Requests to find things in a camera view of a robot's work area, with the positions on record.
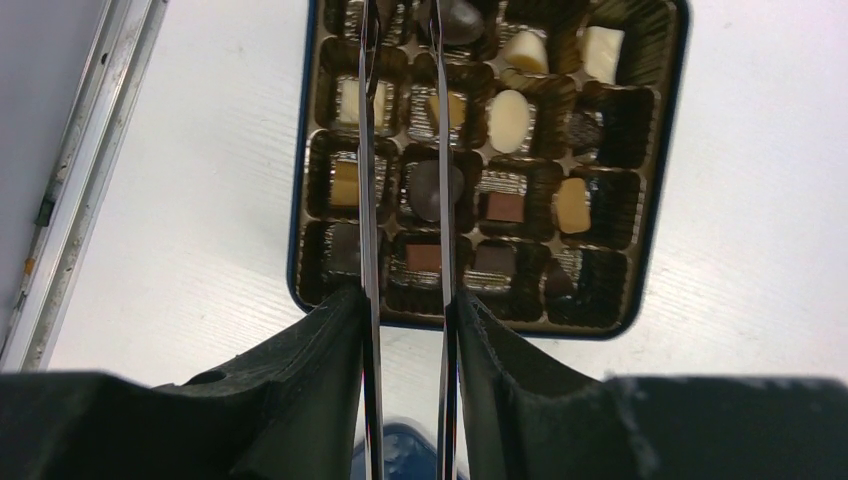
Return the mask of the metal tongs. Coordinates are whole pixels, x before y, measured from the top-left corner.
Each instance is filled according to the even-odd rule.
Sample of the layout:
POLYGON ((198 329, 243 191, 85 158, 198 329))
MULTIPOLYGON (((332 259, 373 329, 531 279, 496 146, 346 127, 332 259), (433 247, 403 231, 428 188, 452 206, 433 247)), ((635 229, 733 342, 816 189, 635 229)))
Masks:
MULTIPOLYGON (((437 459, 439 479, 455 479, 458 394, 458 351, 454 300, 456 274, 454 266, 455 229, 453 208, 453 159, 449 144, 449 98, 444 60, 443 15, 441 3, 430 4, 431 53, 437 67, 437 98, 441 114, 438 135, 438 174, 440 208, 441 290, 444 310, 442 354, 440 366, 440 399, 437 459)), ((375 113, 374 99, 378 87, 376 57, 380 51, 380 8, 376 1, 366 1, 361 17, 358 54, 358 136, 357 155, 359 181, 359 232, 361 286, 365 295, 363 323, 363 398, 365 422, 365 475, 368 479, 384 477, 383 408, 380 357, 380 282, 378 260, 378 223, 375 194, 375 113)))

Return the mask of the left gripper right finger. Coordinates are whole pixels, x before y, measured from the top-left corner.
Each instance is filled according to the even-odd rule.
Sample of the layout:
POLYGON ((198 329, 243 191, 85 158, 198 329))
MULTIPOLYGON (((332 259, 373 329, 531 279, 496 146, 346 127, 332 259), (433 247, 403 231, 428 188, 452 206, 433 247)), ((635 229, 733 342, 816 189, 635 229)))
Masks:
POLYGON ((811 377, 583 375, 456 298, 475 479, 843 479, 847 388, 811 377))

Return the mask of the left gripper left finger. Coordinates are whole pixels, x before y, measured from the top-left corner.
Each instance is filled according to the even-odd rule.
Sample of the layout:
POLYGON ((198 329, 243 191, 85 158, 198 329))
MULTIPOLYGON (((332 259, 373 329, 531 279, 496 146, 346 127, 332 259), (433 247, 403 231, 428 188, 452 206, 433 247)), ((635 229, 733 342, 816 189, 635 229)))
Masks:
POLYGON ((365 299, 345 287, 182 385, 95 371, 1 378, 5 479, 346 479, 365 299))

